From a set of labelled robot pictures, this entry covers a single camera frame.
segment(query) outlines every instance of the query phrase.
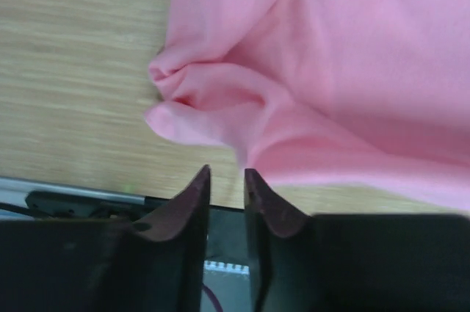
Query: pink cloth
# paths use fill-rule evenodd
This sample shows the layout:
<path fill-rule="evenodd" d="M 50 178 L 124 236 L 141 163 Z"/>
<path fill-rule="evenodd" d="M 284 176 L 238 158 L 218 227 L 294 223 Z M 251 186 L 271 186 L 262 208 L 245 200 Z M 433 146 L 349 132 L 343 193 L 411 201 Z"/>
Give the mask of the pink cloth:
<path fill-rule="evenodd" d="M 171 0 L 161 137 L 470 209 L 470 0 Z"/>

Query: folded cloth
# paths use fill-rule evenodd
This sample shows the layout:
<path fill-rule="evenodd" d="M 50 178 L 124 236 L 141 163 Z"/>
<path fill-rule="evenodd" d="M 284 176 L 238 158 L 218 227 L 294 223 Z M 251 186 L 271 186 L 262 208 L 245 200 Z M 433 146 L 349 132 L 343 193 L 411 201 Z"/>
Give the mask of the folded cloth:
<path fill-rule="evenodd" d="M 470 0 L 171 0 L 149 71 L 161 137 L 470 209 Z"/>

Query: crumpled fabric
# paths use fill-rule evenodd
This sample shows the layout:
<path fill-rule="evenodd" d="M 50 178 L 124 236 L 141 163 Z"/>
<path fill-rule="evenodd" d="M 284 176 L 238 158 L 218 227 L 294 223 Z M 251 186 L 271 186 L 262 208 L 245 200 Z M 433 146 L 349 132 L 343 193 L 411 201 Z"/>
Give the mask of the crumpled fabric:
<path fill-rule="evenodd" d="M 161 137 L 470 209 L 470 0 L 171 0 Z"/>

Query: light wood tabletop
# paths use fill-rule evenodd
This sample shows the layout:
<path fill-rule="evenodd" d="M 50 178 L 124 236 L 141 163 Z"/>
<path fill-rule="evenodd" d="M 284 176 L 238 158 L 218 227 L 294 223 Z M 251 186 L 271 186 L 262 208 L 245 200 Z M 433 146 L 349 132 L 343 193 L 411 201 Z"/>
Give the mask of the light wood tabletop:
<path fill-rule="evenodd" d="M 242 207 L 230 150 L 174 145 L 143 120 L 169 0 L 0 0 L 0 175 L 172 197 L 205 163 Z M 282 188 L 307 212 L 440 211 L 363 187 Z"/>

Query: wooden surface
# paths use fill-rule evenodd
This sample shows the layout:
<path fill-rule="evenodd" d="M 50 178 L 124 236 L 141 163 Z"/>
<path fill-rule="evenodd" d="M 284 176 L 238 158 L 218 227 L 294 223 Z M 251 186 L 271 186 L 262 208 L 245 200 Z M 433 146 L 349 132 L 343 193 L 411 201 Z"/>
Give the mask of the wooden surface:
<path fill-rule="evenodd" d="M 229 150 L 173 145 L 142 113 L 169 0 L 0 0 L 0 175 L 172 197 L 213 169 L 212 202 L 242 206 Z M 304 211 L 438 211 L 364 188 L 281 189 Z"/>

